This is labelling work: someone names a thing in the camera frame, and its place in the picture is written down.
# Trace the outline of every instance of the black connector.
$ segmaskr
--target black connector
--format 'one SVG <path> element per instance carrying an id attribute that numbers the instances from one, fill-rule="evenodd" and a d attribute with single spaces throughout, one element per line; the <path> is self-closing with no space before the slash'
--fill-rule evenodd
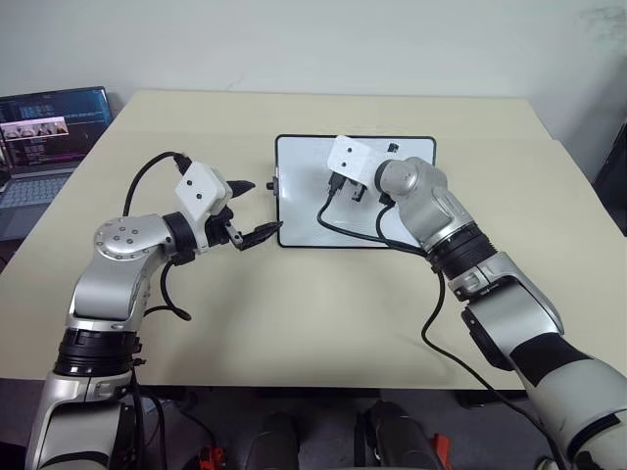
<path id="1" fill-rule="evenodd" d="M 331 174 L 331 177 L 329 178 L 329 196 L 335 196 L 335 193 L 342 189 L 345 182 L 346 176 L 333 171 L 333 174 Z"/>
<path id="2" fill-rule="evenodd" d="M 173 158 L 174 158 L 174 161 L 176 162 L 176 166 L 178 167 L 178 171 L 180 171 L 180 174 L 185 174 L 185 171 L 187 171 L 187 168 L 189 168 L 189 166 L 192 165 L 192 159 L 190 159 L 186 155 L 174 154 Z"/>

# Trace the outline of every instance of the red object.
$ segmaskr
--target red object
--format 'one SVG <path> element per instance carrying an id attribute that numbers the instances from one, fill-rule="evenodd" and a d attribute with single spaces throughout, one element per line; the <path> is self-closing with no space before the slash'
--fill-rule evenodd
<path id="1" fill-rule="evenodd" d="M 453 470 L 451 462 L 449 462 L 449 449 L 451 448 L 451 440 L 441 434 L 436 434 L 431 438 L 431 445 L 435 449 L 435 453 L 440 457 L 440 461 L 444 468 Z"/>
<path id="2" fill-rule="evenodd" d="M 226 466 L 226 452 L 223 447 L 205 446 L 198 453 L 200 470 L 223 470 Z"/>

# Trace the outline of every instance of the laptop keyboard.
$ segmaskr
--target laptop keyboard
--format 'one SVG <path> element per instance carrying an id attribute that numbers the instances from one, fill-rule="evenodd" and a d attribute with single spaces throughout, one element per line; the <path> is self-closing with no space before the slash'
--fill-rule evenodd
<path id="1" fill-rule="evenodd" d="M 50 204 L 68 181 L 68 176 L 14 182 L 0 199 L 0 209 Z"/>

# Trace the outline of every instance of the laptop screen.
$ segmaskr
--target laptop screen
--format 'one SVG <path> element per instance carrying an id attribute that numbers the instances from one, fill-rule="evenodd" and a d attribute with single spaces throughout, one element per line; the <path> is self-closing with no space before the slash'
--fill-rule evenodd
<path id="1" fill-rule="evenodd" d="M 105 89 L 0 98 L 0 137 L 12 174 L 74 168 L 113 120 Z"/>

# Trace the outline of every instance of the white wall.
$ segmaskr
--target white wall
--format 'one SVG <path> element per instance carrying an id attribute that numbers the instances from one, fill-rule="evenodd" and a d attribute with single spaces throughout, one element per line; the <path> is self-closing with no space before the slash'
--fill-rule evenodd
<path id="1" fill-rule="evenodd" d="M 627 116 L 627 0 L 0 0 L 0 95 L 514 96 L 592 178 Z"/>

